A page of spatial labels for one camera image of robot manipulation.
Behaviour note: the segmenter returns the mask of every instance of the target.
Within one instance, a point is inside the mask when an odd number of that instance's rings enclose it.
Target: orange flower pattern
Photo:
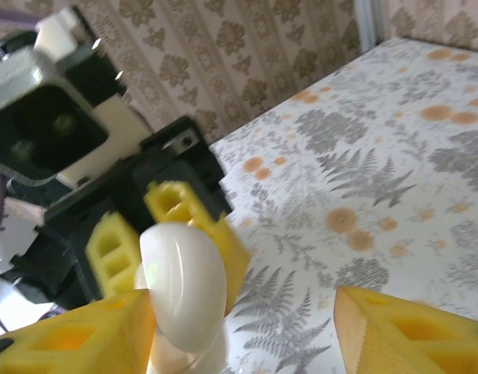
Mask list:
[[[398,224],[396,223],[396,221],[393,218],[390,218],[390,217],[386,217],[386,218],[379,221],[379,226],[384,231],[395,230],[397,225]]]
[[[348,234],[348,245],[354,251],[365,252],[374,246],[374,238],[366,231],[352,231]]]
[[[255,173],[255,177],[262,181],[263,179],[267,179],[270,176],[270,169],[268,168],[261,168]]]
[[[282,4],[278,17],[305,10]],[[478,53],[399,39],[352,66],[213,145],[231,226],[255,254],[226,321],[246,372],[266,355],[262,370],[276,371],[274,337],[307,362],[290,345],[301,334],[309,349],[334,346],[324,323],[344,284],[478,318]]]
[[[457,125],[473,125],[478,122],[478,114],[471,111],[460,111],[453,114],[452,121]]]
[[[262,166],[263,159],[261,157],[252,157],[246,162],[244,162],[242,168],[244,171],[251,173],[252,171],[257,170]]]
[[[448,105],[432,105],[421,111],[421,115],[428,121],[443,121],[452,114],[452,109]]]
[[[338,208],[329,212],[325,224],[335,232],[348,232],[355,228],[357,215],[350,208]]]

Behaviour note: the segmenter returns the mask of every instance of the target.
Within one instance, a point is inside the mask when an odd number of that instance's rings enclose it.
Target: white curved plastic part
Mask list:
[[[147,288],[147,284],[144,276],[144,266],[140,264],[135,272],[135,289],[145,288]],[[156,327],[149,357],[149,367],[152,366],[151,369],[153,369],[154,374],[182,374],[196,365],[199,359],[200,355],[186,353],[175,348],[168,342],[163,332]]]
[[[158,328],[177,349],[205,352],[222,325],[227,296],[215,244],[197,228],[170,222],[145,230],[140,252]]]

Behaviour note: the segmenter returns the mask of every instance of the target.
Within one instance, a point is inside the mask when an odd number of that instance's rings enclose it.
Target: beige damask wallpaper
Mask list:
[[[381,0],[386,37],[478,50],[478,0]]]
[[[0,0],[46,15],[60,0]],[[155,129],[217,140],[359,55],[353,0],[78,0]],[[9,31],[0,26],[0,36]]]

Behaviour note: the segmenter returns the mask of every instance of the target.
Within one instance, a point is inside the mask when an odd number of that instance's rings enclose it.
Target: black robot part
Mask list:
[[[93,34],[90,37],[91,40],[82,42],[55,65],[62,77],[95,108],[115,94],[123,95],[126,86],[102,45],[95,41]],[[0,61],[21,48],[33,47],[36,39],[37,32],[32,30],[2,38]],[[66,90],[53,84],[40,86],[0,110],[0,164],[18,175],[41,181],[41,185],[96,149],[107,137],[103,128]],[[41,199],[34,191],[26,192],[27,186],[23,183],[14,183],[21,199],[48,206],[46,200],[51,200],[51,196]]]
[[[63,185],[57,179],[52,179],[38,187],[30,187],[19,183],[12,178],[6,179],[7,196],[22,200],[26,203],[48,208],[54,201],[58,201],[64,195],[71,192],[71,189]]]
[[[232,211],[220,186],[223,176],[197,123],[179,118],[144,140],[140,153],[117,162],[104,175],[52,204],[35,242],[24,256],[15,256],[14,268],[1,277],[19,281],[17,287],[30,300],[55,302],[64,309],[100,299],[85,247],[102,216],[117,211],[142,233],[154,224],[142,199],[147,185],[183,181],[218,220]]]

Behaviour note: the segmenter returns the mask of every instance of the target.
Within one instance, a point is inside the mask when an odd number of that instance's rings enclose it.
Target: tabletop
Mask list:
[[[213,146],[253,254],[223,374],[343,374],[343,284],[478,319],[478,54],[393,39]]]

